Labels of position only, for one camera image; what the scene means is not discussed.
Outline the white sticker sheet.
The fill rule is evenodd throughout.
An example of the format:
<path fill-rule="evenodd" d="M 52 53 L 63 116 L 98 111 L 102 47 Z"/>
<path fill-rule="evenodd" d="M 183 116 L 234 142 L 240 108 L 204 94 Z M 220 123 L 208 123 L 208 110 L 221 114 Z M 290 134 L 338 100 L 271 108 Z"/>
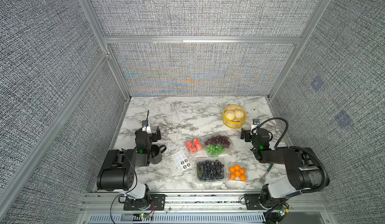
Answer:
<path fill-rule="evenodd" d="M 186 157 L 183 151 L 173 154 L 172 159 L 177 166 L 178 171 L 181 173 L 192 168 L 191 161 Z"/>

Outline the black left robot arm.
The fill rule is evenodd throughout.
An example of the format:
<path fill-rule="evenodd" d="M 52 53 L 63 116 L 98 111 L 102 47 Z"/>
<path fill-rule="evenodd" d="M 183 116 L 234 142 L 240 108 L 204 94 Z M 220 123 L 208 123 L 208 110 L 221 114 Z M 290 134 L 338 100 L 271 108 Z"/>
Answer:
<path fill-rule="evenodd" d="M 161 131 L 151 133 L 147 127 L 135 131 L 135 148 L 109 150 L 99 171 L 98 190 L 120 192 L 129 204 L 128 209 L 147 210 L 152 204 L 148 185 L 140 183 L 136 167 L 159 164 L 165 145 L 156 145 L 161 140 Z"/>

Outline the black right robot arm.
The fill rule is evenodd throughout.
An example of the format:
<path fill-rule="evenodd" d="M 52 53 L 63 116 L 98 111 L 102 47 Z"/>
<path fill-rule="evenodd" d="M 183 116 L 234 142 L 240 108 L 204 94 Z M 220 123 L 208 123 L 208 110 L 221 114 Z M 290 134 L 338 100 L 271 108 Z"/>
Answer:
<path fill-rule="evenodd" d="M 271 210 L 292 197 L 314 193 L 329 185 L 325 166 L 311 148 L 298 146 L 270 148 L 270 133 L 263 128 L 241 129 L 241 139 L 252 144 L 251 151 L 260 163 L 282 164 L 286 175 L 263 185 L 259 196 L 261 207 Z"/>

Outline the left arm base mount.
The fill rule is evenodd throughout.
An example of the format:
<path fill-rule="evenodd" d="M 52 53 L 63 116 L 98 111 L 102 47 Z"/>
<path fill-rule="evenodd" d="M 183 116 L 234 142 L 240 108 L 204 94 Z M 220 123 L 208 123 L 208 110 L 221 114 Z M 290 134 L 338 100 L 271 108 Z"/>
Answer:
<path fill-rule="evenodd" d="M 165 205 L 166 195 L 164 194 L 150 194 L 150 196 L 144 197 L 143 199 L 130 199 L 126 198 L 124 202 L 124 211 L 145 211 L 149 212 L 152 210 L 163 211 Z"/>

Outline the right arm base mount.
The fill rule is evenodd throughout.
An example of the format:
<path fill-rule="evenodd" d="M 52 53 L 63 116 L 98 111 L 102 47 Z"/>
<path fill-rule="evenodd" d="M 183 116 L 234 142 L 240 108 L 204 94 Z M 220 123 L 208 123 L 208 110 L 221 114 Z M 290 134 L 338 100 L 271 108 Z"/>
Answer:
<path fill-rule="evenodd" d="M 265 208 L 261 204 L 259 194 L 244 194 L 243 201 L 246 209 L 249 211 L 270 210 L 270 208 Z"/>

